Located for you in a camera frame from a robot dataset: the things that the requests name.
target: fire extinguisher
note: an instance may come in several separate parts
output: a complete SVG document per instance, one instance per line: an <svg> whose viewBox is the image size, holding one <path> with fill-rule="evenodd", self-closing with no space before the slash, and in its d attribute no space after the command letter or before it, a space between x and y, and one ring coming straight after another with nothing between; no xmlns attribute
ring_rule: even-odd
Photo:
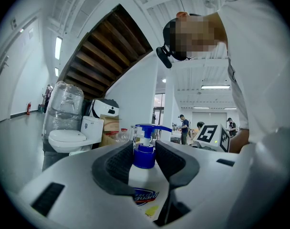
<svg viewBox="0 0 290 229"><path fill-rule="evenodd" d="M26 114L29 115L31 111L31 103L29 102L29 104L27 105L27 111Z"/></svg>

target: toilet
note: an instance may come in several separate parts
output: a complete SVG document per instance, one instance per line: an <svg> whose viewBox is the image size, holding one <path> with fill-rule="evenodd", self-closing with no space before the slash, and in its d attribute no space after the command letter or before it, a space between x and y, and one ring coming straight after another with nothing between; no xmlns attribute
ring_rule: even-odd
<svg viewBox="0 0 290 229"><path fill-rule="evenodd" d="M49 135L49 143L57 153L89 151L92 144L102 140L104 120L84 116L81 131L53 130Z"/></svg>

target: staircase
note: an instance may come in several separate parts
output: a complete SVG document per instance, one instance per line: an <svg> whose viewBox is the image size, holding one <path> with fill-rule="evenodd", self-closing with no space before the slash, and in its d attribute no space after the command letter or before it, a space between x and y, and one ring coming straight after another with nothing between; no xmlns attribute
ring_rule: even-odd
<svg viewBox="0 0 290 229"><path fill-rule="evenodd" d="M106 91L153 49L128 12L118 5L87 33L58 81L82 89L84 98Z"/></svg>

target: black shirt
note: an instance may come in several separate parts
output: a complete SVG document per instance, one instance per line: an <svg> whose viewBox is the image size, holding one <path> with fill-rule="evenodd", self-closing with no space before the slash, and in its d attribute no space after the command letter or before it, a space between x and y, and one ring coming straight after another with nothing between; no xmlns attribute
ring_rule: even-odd
<svg viewBox="0 0 290 229"><path fill-rule="evenodd" d="M187 128L182 128L182 129L181 129L181 132L182 132L182 133L187 133L187 131L188 131L188 120L185 119L185 120L182 122L182 126L184 126L184 125L186 125Z"/></svg>
<svg viewBox="0 0 290 229"><path fill-rule="evenodd" d="M236 128L236 124L234 122L232 123L229 123L229 128L232 129L232 128ZM230 135L236 135L236 130L235 131L230 131Z"/></svg>

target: bottle label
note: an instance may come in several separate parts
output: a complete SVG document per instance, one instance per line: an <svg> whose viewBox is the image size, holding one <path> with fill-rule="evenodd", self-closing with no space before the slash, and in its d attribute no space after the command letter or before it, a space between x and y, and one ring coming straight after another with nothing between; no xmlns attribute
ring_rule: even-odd
<svg viewBox="0 0 290 229"><path fill-rule="evenodd" d="M137 206L142 206L144 204L147 204L148 202L152 202L159 195L159 192L155 192L153 190L145 188L135 187L134 189L135 189L134 200Z"/></svg>

